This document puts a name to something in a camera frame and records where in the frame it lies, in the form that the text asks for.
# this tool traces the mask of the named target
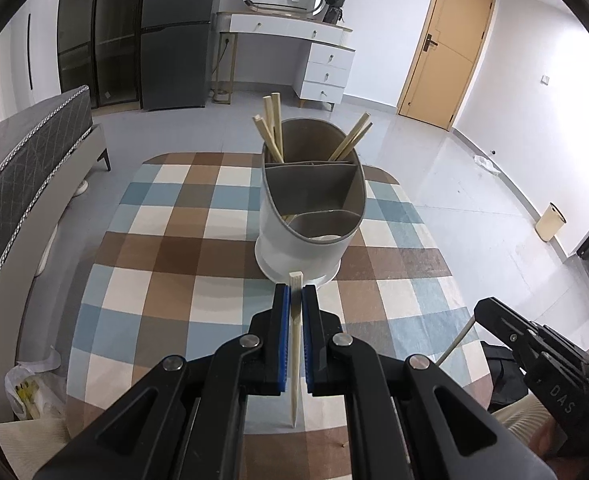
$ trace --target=drawer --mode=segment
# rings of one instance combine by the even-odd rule
[[[230,32],[255,32],[273,36],[289,36],[288,22],[292,20],[265,14],[233,14]]]
[[[288,20],[288,36],[341,44],[343,30],[309,20]]]
[[[298,94],[301,99],[308,99],[309,101],[340,103],[343,97],[343,88],[304,81]]]
[[[355,53],[336,46],[313,43],[308,61],[350,70]]]
[[[348,76],[350,72],[342,68],[336,68],[330,65],[322,65],[320,63],[308,63],[305,70],[305,81],[312,81],[315,83],[324,83],[326,85],[340,86],[345,88],[348,83]]]

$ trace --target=silver screw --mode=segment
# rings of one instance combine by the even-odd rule
[[[415,370],[425,370],[430,366],[430,359],[421,354],[414,354],[409,362]]]
[[[183,368],[183,357],[179,355],[169,355],[163,360],[163,369],[167,372],[176,372]]]
[[[345,332],[337,332],[332,336],[332,342],[337,346],[350,346],[352,345],[352,336]]]
[[[244,348],[255,348],[255,346],[258,346],[259,341],[261,341],[261,339],[254,334],[246,334],[239,339],[239,344]]]

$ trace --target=tiled floor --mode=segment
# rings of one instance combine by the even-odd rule
[[[44,273],[34,282],[19,358],[41,359],[50,345],[67,363],[81,295],[94,253],[121,195],[140,164],[166,152],[258,152],[251,117],[262,94],[236,92],[231,106],[130,111],[95,118],[104,125],[113,171],[102,163],[90,189],[73,199]],[[364,111],[342,104],[334,112],[284,98],[284,118],[330,120],[348,131]],[[468,308],[495,296],[528,319],[551,325],[589,346],[589,285],[575,258],[562,263],[533,229],[532,218],[498,177],[444,130],[367,110],[373,127],[359,144],[363,163],[394,175],[428,225]],[[481,338],[492,337],[479,330]]]

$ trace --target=white plastic bag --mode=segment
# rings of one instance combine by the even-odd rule
[[[489,158],[485,158],[481,155],[475,155],[475,164],[481,166],[484,170],[489,171],[492,174],[499,175],[501,171],[497,168]]]
[[[50,370],[61,366],[54,348],[44,361],[18,362],[5,377],[6,396],[19,420],[63,418],[65,416],[65,380]]]

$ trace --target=black metal leg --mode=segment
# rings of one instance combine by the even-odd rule
[[[106,167],[108,168],[108,171],[111,171],[112,167],[110,166],[110,157],[108,156],[108,149],[107,148],[105,150],[103,150],[103,152],[101,152],[101,155],[98,156],[97,162],[100,161],[101,159],[106,161]]]

